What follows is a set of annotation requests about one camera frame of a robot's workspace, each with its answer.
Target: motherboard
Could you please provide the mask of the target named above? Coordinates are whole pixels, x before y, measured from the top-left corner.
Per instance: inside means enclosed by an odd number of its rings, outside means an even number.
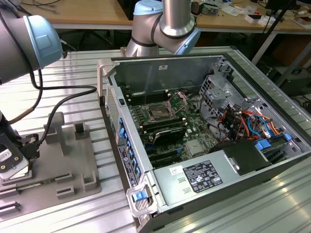
[[[185,92],[138,99],[132,97],[127,103],[154,168],[204,155],[217,143],[199,114],[198,102]]]

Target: circuit board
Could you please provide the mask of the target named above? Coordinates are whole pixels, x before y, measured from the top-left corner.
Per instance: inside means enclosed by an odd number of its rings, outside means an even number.
[[[132,118],[137,129],[143,124],[152,125],[169,119],[183,119],[184,136],[174,143],[154,145],[151,133],[146,131],[140,135],[145,145],[149,159],[155,167],[166,166],[157,156],[178,156],[177,163],[207,154],[217,143],[213,133],[207,128],[193,101],[182,92],[175,92],[168,101],[149,103],[139,106],[129,106]]]

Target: table leg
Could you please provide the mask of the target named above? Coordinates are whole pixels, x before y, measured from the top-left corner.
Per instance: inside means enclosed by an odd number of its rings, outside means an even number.
[[[266,52],[267,48],[271,45],[272,41],[274,40],[274,38],[276,37],[277,32],[272,32],[268,38],[266,39],[266,41],[262,44],[261,48],[258,50],[258,52],[256,53],[256,55],[254,56],[252,63],[254,63],[255,65],[257,64],[257,62],[260,60],[260,58],[263,56],[264,52]]]

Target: robotic arm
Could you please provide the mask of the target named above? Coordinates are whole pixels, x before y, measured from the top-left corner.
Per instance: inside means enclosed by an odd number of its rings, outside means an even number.
[[[200,37],[190,10],[191,0],[137,2],[125,56],[157,56],[158,46],[175,55],[189,53]]]

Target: power supply label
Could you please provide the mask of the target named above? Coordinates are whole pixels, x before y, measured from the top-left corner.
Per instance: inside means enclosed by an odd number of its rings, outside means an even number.
[[[118,147],[119,153],[123,162],[123,166],[126,172],[126,176],[130,182],[131,187],[135,187],[137,185],[135,175],[132,171],[132,166],[130,164],[130,160],[127,156],[126,149],[124,146]]]
[[[200,193],[223,183],[210,160],[185,167],[184,173],[195,193]]]

